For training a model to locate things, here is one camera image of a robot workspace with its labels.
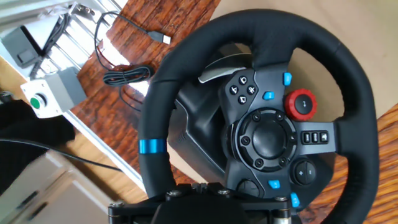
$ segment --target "white cabinet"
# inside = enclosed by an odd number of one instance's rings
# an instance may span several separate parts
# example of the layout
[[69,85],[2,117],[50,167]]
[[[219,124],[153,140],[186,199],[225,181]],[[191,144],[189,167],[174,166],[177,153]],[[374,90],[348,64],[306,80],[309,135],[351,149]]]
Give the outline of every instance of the white cabinet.
[[0,196],[0,224],[107,224],[111,202],[69,161],[48,152]]

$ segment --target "steering wheel hub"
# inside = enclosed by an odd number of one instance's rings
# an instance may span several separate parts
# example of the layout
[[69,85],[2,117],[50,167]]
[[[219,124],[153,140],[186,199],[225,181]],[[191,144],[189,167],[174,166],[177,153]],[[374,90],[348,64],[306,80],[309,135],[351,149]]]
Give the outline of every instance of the steering wheel hub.
[[253,133],[253,146],[265,159],[275,159],[285,150],[286,132],[281,125],[270,119],[257,125]]
[[281,111],[261,108],[245,116],[236,131],[238,155],[249,166],[272,172],[286,166],[297,148],[293,122]]

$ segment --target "button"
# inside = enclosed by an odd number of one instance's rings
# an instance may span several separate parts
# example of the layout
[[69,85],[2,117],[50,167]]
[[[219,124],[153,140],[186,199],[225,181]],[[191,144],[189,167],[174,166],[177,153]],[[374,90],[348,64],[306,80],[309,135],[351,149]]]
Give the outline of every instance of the button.
[[318,133],[312,133],[312,142],[317,143],[318,141]]
[[321,142],[328,142],[328,133],[321,133]]
[[295,100],[295,107],[300,114],[309,114],[312,110],[312,100],[308,95],[301,94]]
[[245,85],[248,82],[248,78],[241,76],[239,77],[239,84]]
[[275,93],[268,91],[264,94],[264,96],[262,98],[265,100],[273,100],[275,98]]
[[272,189],[279,189],[280,183],[279,180],[268,180],[268,184]]
[[286,115],[295,121],[311,119],[317,112],[318,103],[310,90],[299,89],[285,97]]
[[35,94],[30,100],[29,100],[30,105],[32,105],[33,108],[39,110],[40,108],[43,108],[46,106],[47,102],[45,100],[45,97],[42,96],[41,94]]
[[249,86],[248,87],[248,94],[253,95],[256,92],[256,87],[254,86]]
[[292,207],[297,208],[300,205],[300,200],[296,193],[292,192],[290,199],[292,200]]
[[243,95],[239,96],[239,98],[238,98],[238,102],[242,105],[246,103],[246,100],[247,100],[247,98]]
[[306,184],[311,184],[314,180],[315,177],[317,176],[317,172],[315,170],[315,166],[310,163],[310,162],[306,162],[307,168],[307,180],[306,180]]
[[236,85],[233,85],[233,86],[231,86],[231,88],[229,88],[229,92],[232,95],[236,95],[238,93],[238,91],[239,91],[239,88]]
[[310,139],[310,133],[304,133],[303,135],[303,142],[304,143],[310,143],[311,139]]
[[307,162],[301,162],[296,166],[296,168],[294,170],[295,179],[297,180],[297,182],[299,184],[302,184],[302,185],[307,184],[306,171],[305,171],[306,165],[307,165]]
[[260,190],[251,180],[244,180],[238,186],[238,192],[249,194],[255,197],[260,196]]
[[290,86],[291,82],[292,82],[292,74],[290,74],[290,72],[285,72],[284,73],[284,86]]

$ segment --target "racing wheel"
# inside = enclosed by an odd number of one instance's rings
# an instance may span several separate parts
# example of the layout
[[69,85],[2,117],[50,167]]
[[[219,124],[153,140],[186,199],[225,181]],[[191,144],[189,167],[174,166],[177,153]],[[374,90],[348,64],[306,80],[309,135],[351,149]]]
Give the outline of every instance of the racing wheel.
[[[138,129],[139,163],[148,196],[176,186],[166,139],[180,89],[197,80],[208,59],[230,42],[250,47],[252,66],[233,72],[218,90],[225,119],[224,186],[259,198],[288,197],[293,208],[302,210],[333,175],[333,167],[318,158],[339,154],[348,160],[348,180],[323,223],[362,223],[379,180],[369,80],[333,34],[282,11],[258,9],[219,17],[190,34],[164,59],[150,84]],[[330,123],[308,122],[316,113],[315,97],[308,90],[284,95],[294,78],[287,66],[295,48],[308,52],[332,74],[343,95],[342,117]]]

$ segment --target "usb connector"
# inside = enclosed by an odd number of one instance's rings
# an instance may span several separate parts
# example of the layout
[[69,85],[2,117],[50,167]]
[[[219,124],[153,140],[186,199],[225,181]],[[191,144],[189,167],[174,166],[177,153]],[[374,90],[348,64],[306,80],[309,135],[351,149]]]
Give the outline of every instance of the usb connector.
[[150,32],[148,32],[148,35],[152,38],[152,40],[156,40],[158,42],[162,42],[165,44],[170,44],[172,41],[171,37],[164,35],[157,31],[150,31]]

